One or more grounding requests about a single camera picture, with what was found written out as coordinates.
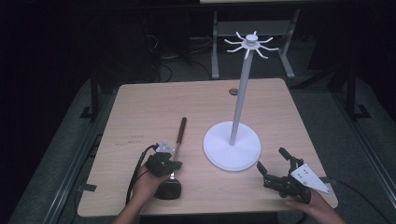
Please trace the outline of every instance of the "black device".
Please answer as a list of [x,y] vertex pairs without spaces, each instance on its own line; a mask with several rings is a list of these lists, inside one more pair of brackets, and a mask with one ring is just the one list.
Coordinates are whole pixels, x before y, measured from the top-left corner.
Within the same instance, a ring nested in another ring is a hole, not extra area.
[[297,197],[304,203],[309,203],[311,201],[311,192],[309,191],[309,188],[291,176],[291,172],[302,166],[304,164],[304,160],[292,157],[283,147],[279,149],[279,153],[285,158],[286,161],[290,161],[289,173],[287,176],[282,177],[268,175],[268,171],[265,169],[262,163],[258,161],[257,168],[264,178],[264,187],[278,191],[279,196],[282,198],[286,198],[287,196]]
[[[184,129],[186,128],[187,119],[183,118],[180,123],[180,128],[178,130],[177,136],[177,148],[174,155],[174,161],[177,159],[178,149],[183,139]],[[172,173],[169,178],[164,180],[158,187],[154,194],[154,197],[161,200],[174,200],[178,199],[181,194],[181,183],[175,178],[175,174]]]
[[[137,179],[140,177],[137,176],[137,173],[140,169],[140,166],[142,165],[143,159],[145,159],[146,154],[150,149],[153,149],[155,151],[158,146],[159,146],[158,144],[151,145],[148,148],[146,148],[146,150],[143,151],[142,154],[140,155],[139,161],[137,162],[137,165],[134,168],[134,174],[132,175],[131,182],[129,184],[125,204],[127,204],[130,201],[131,191],[134,188],[134,183],[136,183]],[[150,155],[148,157],[145,166],[148,168],[148,171],[151,172],[153,175],[156,176],[170,175],[175,170],[180,169],[182,165],[181,161],[169,161],[171,157],[172,155],[170,153],[156,152],[154,155]]]

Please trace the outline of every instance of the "wire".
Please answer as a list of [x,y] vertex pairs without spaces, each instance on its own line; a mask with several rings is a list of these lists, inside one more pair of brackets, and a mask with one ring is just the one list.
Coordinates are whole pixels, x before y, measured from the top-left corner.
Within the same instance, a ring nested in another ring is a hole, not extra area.
[[148,153],[148,151],[150,149],[153,149],[155,151],[155,149],[157,147],[158,147],[158,144],[157,145],[151,145],[148,148],[146,148],[146,150],[144,152],[142,152],[142,154],[140,155],[139,161],[137,162],[137,165],[134,168],[134,174],[132,175],[131,181],[129,183],[128,190],[126,192],[125,204],[127,204],[130,201],[130,199],[131,199],[131,191],[132,191],[132,188],[134,187],[134,183],[136,183],[137,179],[140,176],[142,176],[142,175],[140,175],[139,177],[137,177],[137,173],[139,172],[139,169],[140,169],[140,166],[142,165],[143,159],[145,159],[146,154]]
[[143,174],[141,174],[140,176],[138,176],[137,179],[136,179],[136,181],[137,181],[140,177],[142,177],[142,175],[145,175],[147,172],[148,172],[148,170],[145,171],[145,173],[143,173]]
[[204,43],[202,46],[200,46],[200,47],[198,47],[198,48],[196,48],[196,49],[193,49],[193,50],[191,51],[191,54],[197,53],[197,52],[199,52],[199,51],[201,51],[201,50],[203,50],[203,49],[207,49],[207,47],[210,46],[210,44],[212,43],[212,38],[210,38],[210,37],[204,37],[204,38],[205,38],[205,39],[208,39],[208,41],[206,41],[206,43]]
[[298,220],[296,222],[296,224],[302,224],[306,221],[306,219],[308,218],[308,215],[306,213],[303,213],[303,216],[300,218],[300,220]]
[[337,183],[344,185],[345,187],[351,189],[353,192],[355,192],[356,194],[358,194],[359,196],[361,196],[368,204],[370,204],[374,210],[382,217],[384,218],[389,224],[391,224],[391,222],[389,221],[389,219],[366,197],[364,196],[362,193],[360,193],[357,189],[353,188],[352,186],[348,185],[347,183],[345,183],[344,181],[332,178],[331,176],[328,175],[328,177],[330,179],[335,180]]
[[199,64],[199,65],[201,65],[204,69],[205,69],[205,71],[206,71],[206,73],[209,75],[209,80],[210,79],[212,79],[212,76],[210,76],[210,73],[209,73],[209,71],[206,69],[206,67],[203,65],[203,64],[201,64],[201,63],[198,63],[198,62],[196,62],[196,61],[193,61],[193,60],[191,60],[191,62],[192,63],[196,63],[196,64]]
[[157,46],[158,46],[158,39],[157,39],[157,37],[156,37],[155,35],[146,35],[146,37],[151,37],[151,38],[153,38],[153,39],[155,40],[155,45],[154,45],[154,47],[152,47],[152,48],[153,48],[153,49],[156,49]]
[[168,82],[171,80],[172,76],[173,76],[173,72],[172,69],[164,64],[160,64],[160,66],[167,68],[169,70],[169,78],[167,78],[165,81],[163,81],[163,78],[161,77],[161,73],[158,74],[158,79],[160,82]]
[[[79,186],[82,185],[82,183],[84,183],[86,180],[88,179],[88,177],[85,177],[83,180],[81,180],[81,182],[79,182]],[[77,213],[77,196],[78,196],[78,191],[76,191],[75,197],[74,197],[74,208],[75,208],[75,212],[73,214],[73,218],[70,221],[70,224],[72,224],[74,222],[74,220],[76,219],[76,213]]]

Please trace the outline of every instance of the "metal frame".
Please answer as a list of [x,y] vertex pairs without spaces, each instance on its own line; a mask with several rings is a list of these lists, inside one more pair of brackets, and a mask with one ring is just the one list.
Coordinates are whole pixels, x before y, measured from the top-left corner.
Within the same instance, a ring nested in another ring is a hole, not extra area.
[[[235,22],[222,22],[218,21],[218,12],[214,12],[213,16],[213,46],[212,46],[212,79],[219,79],[219,58],[218,58],[218,36],[234,35],[231,30],[244,29],[243,27],[234,27],[236,25],[249,25],[254,22],[253,29],[257,31],[258,35],[283,35],[286,37],[283,47],[279,49],[278,54],[280,61],[285,69],[286,76],[289,79],[295,78],[294,72],[289,63],[287,53],[289,50],[290,42],[294,34],[294,29],[300,14],[300,9],[294,10],[293,16],[290,21],[235,21]],[[240,32],[241,35],[248,35],[246,32]]]
[[43,220],[43,223],[58,222],[63,208],[67,202],[67,198],[72,192],[75,180],[78,178],[79,171],[81,170],[82,166],[84,165],[84,161],[88,156],[91,145],[93,142],[95,142],[97,134],[103,132],[105,127],[102,126],[106,126],[106,116],[108,116],[108,110],[111,110],[112,107],[112,104],[110,104],[110,98],[110,95],[104,95],[102,101],[103,108],[99,111],[96,117],[96,122],[90,122],[91,125],[87,128],[84,140],[79,146],[77,154],[72,160],[72,163],[70,164],[70,167],[64,176],[64,180],[56,191],[53,202]]

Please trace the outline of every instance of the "vertical pole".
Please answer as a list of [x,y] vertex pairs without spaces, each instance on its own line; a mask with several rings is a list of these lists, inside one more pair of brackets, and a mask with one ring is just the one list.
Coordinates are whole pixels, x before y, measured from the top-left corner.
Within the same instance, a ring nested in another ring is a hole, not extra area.
[[280,50],[280,55],[281,56],[286,56],[286,53],[288,52],[289,45],[290,45],[291,39],[293,38],[294,29],[296,28],[296,24],[297,24],[297,20],[298,20],[298,16],[299,15],[300,15],[300,9],[297,8],[297,9],[294,10],[293,17],[291,18],[291,21],[290,21],[290,24],[289,24],[288,33],[286,34],[285,45]]
[[212,79],[219,79],[218,60],[218,12],[213,14],[213,38],[212,38]]
[[251,62],[253,60],[253,50],[250,50],[248,56],[242,65],[241,80],[239,82],[238,98],[236,99],[236,108],[233,115],[233,129],[231,131],[230,146],[235,145],[236,133],[238,131],[239,120],[241,119],[242,105],[245,100],[245,93],[248,85],[248,76],[250,73]]

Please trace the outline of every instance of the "gray carpet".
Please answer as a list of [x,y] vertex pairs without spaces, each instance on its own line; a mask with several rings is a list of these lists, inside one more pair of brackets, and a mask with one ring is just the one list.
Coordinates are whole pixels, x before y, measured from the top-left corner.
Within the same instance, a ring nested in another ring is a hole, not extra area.
[[[250,78],[281,77],[288,85],[298,84],[318,71],[307,71],[307,65],[315,42],[293,41],[288,53],[296,78],[286,78],[281,62],[275,52],[264,52],[270,59],[264,60],[255,55]],[[196,63],[187,64],[183,60],[167,60],[161,67],[162,80],[166,80],[172,71],[171,82],[209,80],[210,53],[202,52],[192,55]],[[241,53],[225,53],[219,48],[220,79],[237,79],[242,67]],[[340,99],[344,93],[333,93],[326,85],[331,77],[325,77],[304,90],[291,90],[291,96],[300,112],[304,125],[311,137],[326,173],[354,187],[379,208],[389,220],[396,223],[396,209],[377,177],[374,166],[370,163],[365,146],[356,135],[356,128],[362,130],[378,158],[383,162],[390,176],[396,176],[392,163],[396,158],[396,124],[375,99],[371,88],[358,79],[357,103],[365,105],[371,119],[352,122],[347,117]],[[59,187],[71,167],[79,150],[90,147],[94,137],[103,133],[117,91],[113,94],[100,94],[101,112],[96,122],[80,119],[85,106],[90,105],[89,81],[81,87],[73,104],[64,118],[58,132],[53,138],[48,151],[35,172],[30,185],[23,194],[10,223],[42,223],[46,219]],[[89,157],[76,179],[73,189],[86,180],[92,167],[94,157]],[[343,185],[333,186],[338,197],[337,212],[347,223],[386,223],[385,220],[358,194]],[[65,205],[61,204],[62,213],[59,223],[109,223],[113,217],[83,218],[76,214],[80,193],[72,190],[67,195]],[[240,215],[234,223],[266,223],[263,214]],[[295,223],[302,214],[299,212],[278,213],[279,223]],[[215,218],[202,219],[202,223],[212,223]],[[309,218],[305,223],[316,223]]]

